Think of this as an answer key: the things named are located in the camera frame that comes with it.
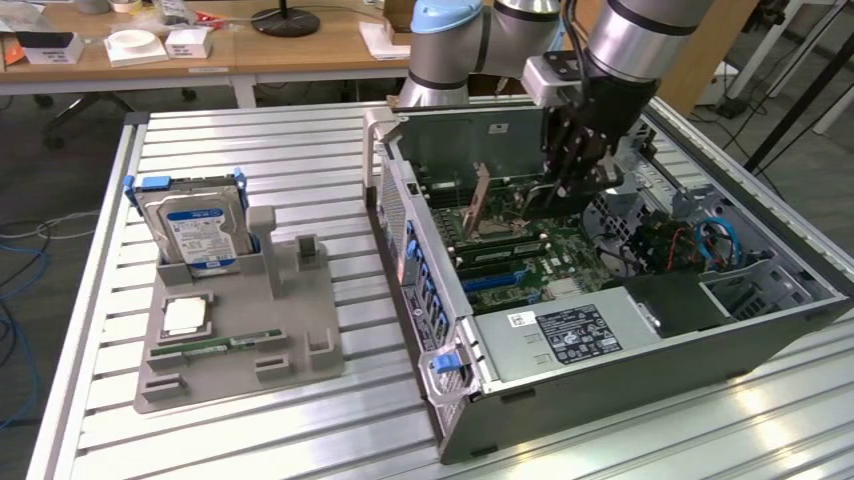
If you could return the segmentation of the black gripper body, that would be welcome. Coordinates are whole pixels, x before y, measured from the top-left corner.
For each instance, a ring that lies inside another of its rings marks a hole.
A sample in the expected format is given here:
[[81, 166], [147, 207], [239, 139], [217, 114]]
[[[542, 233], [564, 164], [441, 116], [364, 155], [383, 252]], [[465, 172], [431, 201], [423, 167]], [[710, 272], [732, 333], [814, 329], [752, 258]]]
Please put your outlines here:
[[607, 142], [616, 144], [636, 122], [659, 89], [659, 81], [632, 82], [604, 75], [590, 80], [579, 122]]

